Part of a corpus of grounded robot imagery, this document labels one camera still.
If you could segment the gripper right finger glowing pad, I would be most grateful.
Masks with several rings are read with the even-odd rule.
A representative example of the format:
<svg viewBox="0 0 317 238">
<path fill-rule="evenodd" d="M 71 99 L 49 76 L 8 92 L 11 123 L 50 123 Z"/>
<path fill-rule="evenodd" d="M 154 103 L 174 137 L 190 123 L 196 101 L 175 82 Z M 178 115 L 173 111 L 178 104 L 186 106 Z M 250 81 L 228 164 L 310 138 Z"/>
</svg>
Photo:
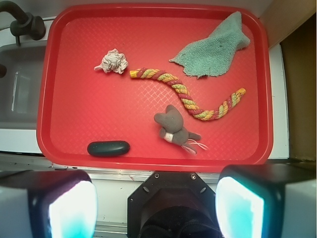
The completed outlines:
<svg viewBox="0 0 317 238">
<path fill-rule="evenodd" d="M 215 210 L 225 238 L 315 238 L 315 164 L 230 165 L 219 176 Z"/>
</svg>

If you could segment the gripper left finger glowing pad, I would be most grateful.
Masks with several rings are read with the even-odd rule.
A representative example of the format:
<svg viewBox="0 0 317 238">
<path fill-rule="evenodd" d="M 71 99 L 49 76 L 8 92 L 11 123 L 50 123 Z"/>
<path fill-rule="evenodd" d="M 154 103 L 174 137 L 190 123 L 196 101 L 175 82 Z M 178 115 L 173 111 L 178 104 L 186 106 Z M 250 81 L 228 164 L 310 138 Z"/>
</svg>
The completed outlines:
<svg viewBox="0 0 317 238">
<path fill-rule="evenodd" d="M 2 171 L 2 238 L 92 238 L 97 191 L 83 170 Z"/>
</svg>

